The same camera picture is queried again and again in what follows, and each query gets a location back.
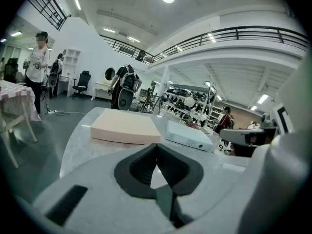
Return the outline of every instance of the floor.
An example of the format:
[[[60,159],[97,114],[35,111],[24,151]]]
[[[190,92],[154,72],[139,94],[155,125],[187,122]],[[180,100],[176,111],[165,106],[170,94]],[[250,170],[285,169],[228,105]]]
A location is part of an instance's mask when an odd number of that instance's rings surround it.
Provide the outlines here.
[[[52,100],[47,99],[47,102],[51,110],[64,112],[87,113],[94,107],[110,107],[106,100],[91,101],[89,98],[72,100],[66,95],[59,95]],[[44,105],[43,101],[42,113],[46,112]],[[31,122],[38,139],[37,143],[31,139],[25,122],[13,127],[9,139],[14,156],[20,165],[18,169],[13,167],[0,139],[1,167],[13,193],[31,203],[42,190],[59,178],[67,141],[84,115],[78,113],[66,116],[42,115],[41,122]]]

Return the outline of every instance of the white table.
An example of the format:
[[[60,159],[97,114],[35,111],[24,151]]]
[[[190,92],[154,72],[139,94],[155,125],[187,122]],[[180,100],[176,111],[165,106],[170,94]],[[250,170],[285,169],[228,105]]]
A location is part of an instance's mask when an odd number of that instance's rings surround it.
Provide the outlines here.
[[[91,100],[94,100],[94,98],[96,97],[96,90],[103,90],[103,91],[107,91],[108,88],[110,87],[110,83],[106,83],[106,82],[95,82],[94,83],[94,89],[93,89],[93,96],[91,98]]]
[[[1,137],[3,139],[4,145],[8,151],[8,154],[16,168],[19,167],[17,161],[15,160],[12,150],[9,145],[9,141],[5,136],[13,126],[19,124],[23,120],[26,120],[26,124],[31,133],[32,138],[37,142],[34,131],[30,125],[30,120],[40,121],[40,117],[36,111],[34,102],[35,95],[31,88],[22,85],[10,83],[5,80],[0,80],[0,130]],[[19,115],[16,119],[11,122],[5,122],[2,113],[11,113]]]

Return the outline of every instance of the white column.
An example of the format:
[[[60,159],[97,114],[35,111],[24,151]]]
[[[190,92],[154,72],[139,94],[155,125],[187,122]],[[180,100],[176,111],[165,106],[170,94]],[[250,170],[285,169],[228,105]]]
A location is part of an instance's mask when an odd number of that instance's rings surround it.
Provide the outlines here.
[[[170,78],[169,66],[166,66],[160,82],[161,84],[159,89],[159,96],[162,96],[162,94],[165,92],[166,84],[169,78]]]

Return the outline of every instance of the round mirror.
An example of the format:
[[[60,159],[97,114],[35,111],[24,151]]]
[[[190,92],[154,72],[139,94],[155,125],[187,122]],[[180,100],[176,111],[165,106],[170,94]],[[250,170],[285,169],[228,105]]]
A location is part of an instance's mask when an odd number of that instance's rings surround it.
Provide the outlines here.
[[[108,68],[105,72],[105,78],[107,80],[112,80],[115,76],[115,70],[113,68]]]

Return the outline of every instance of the railing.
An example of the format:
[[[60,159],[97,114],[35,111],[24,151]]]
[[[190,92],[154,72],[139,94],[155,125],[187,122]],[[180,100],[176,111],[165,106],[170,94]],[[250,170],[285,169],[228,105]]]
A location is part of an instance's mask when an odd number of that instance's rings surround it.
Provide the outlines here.
[[[241,26],[214,30],[184,40],[155,55],[153,62],[187,49],[229,40],[275,41],[303,50],[306,50],[309,45],[308,37],[292,30],[269,26]]]
[[[57,30],[66,21],[66,15],[55,0],[28,0]]]
[[[130,56],[131,58],[138,59],[137,57],[139,56],[139,53],[142,53],[142,49],[139,49],[137,47],[134,47],[126,42],[116,40],[114,38],[106,37],[103,35],[100,35],[103,37],[103,39],[118,53]],[[142,62],[146,64],[151,64],[153,63],[153,58],[154,56],[151,55],[150,53],[145,52],[145,56],[142,59]]]

